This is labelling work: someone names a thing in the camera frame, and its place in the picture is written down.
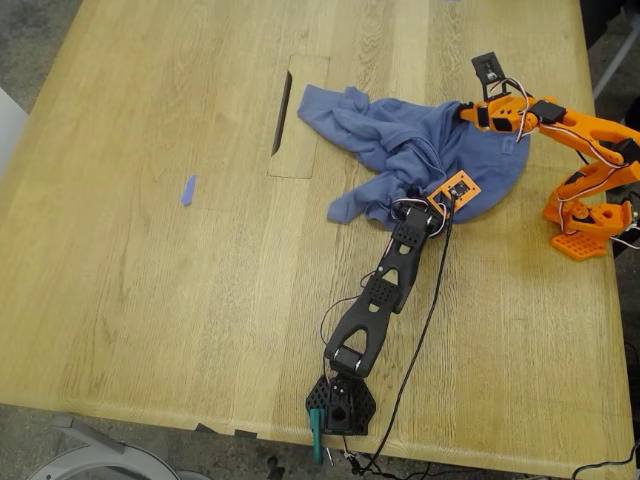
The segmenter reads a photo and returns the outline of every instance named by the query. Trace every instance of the wood grain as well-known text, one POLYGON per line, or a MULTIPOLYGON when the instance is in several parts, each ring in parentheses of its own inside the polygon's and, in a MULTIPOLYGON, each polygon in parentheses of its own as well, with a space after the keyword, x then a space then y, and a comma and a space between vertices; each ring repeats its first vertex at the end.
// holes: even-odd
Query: wood grain
MULTIPOLYGON (((268 175, 289 59, 328 58, 334 90, 434 104, 480 98, 470 59, 491 50, 593 111, 577 0, 85 0, 0 186, 0 401, 309 444, 320 316, 388 234, 326 221, 372 173, 322 139, 312 178, 268 175)), ((541 215, 574 157, 532 137, 508 197, 455 228, 385 453, 560 477, 627 455, 612 260, 562 256, 541 215)), ((441 247, 390 322, 356 450, 386 427, 441 247)))

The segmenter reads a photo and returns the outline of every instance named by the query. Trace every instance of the mounting hole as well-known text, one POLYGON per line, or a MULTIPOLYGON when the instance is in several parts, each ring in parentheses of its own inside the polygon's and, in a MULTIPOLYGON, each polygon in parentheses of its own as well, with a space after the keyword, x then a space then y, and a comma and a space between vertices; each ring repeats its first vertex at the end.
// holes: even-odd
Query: mounting hole
POLYGON ((336 422, 341 422, 345 418, 347 418, 347 412, 345 412, 341 407, 334 408, 331 412, 331 418, 333 418, 336 422))

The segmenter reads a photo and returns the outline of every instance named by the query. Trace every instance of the teal clamp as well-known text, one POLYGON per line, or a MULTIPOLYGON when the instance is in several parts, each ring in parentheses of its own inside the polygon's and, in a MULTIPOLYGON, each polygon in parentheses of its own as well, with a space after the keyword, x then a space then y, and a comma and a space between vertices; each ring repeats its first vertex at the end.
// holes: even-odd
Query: teal clamp
POLYGON ((309 412, 309 427, 313 433, 313 463, 322 463, 322 425, 324 408, 312 408, 309 412))

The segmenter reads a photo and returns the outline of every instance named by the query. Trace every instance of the gray floor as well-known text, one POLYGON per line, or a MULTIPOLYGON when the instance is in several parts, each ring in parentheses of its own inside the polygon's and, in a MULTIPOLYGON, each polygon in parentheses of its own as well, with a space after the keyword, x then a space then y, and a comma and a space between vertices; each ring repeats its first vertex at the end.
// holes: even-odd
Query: gray floor
MULTIPOLYGON (((55 54, 73 19, 79 0, 1 0, 0 1, 0 87, 26 111, 36 100, 55 54)), ((614 21, 608 33, 589 52, 592 78, 599 78, 607 60, 622 43, 628 26, 622 19, 614 21)), ((620 120, 627 106, 638 95, 640 85, 640 42, 596 102, 599 116, 620 120)), ((618 287, 625 338, 640 346, 640 286, 637 272, 640 254, 627 251, 616 261, 618 287)), ((48 427, 51 413, 0 405, 0 480, 28 478, 35 468, 74 443, 48 427)), ((342 458, 336 466, 315 466, 308 447, 260 440, 241 439, 209 433, 85 419, 113 438, 146 448, 184 470, 193 470, 213 479, 266 478, 266 462, 276 455, 287 469, 285 478, 347 479, 350 468, 342 458)), ((398 476, 424 470, 425 464, 383 458, 385 471, 398 476)), ((449 467, 435 465, 433 473, 449 467)), ((456 480, 506 480, 523 478, 505 472, 476 471, 443 475, 456 480)))

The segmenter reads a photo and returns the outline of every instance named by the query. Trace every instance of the blue tape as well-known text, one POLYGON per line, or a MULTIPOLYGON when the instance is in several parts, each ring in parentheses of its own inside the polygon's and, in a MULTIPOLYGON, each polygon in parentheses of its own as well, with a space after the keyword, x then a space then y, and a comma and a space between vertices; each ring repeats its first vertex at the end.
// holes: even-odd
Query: blue tape
POLYGON ((184 192, 182 192, 182 198, 180 201, 182 202, 182 206, 186 207, 187 205, 191 205, 191 200, 193 199, 193 189, 196 186, 196 176, 191 175, 189 180, 187 180, 187 184, 184 187, 184 192))

